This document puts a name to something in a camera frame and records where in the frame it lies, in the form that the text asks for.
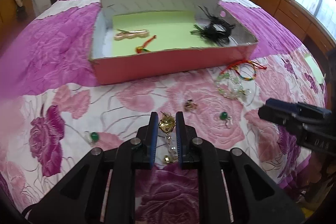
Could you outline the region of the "right hand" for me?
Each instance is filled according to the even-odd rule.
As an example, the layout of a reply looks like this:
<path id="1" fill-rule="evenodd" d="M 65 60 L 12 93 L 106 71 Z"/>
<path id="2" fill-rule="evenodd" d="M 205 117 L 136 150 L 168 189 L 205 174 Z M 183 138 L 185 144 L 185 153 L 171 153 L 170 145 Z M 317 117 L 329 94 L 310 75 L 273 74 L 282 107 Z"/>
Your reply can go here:
<path id="1" fill-rule="evenodd" d="M 312 152 L 309 160 L 309 182 L 314 202 L 321 202 L 325 198 L 333 176 L 335 176 L 335 157 Z"/>

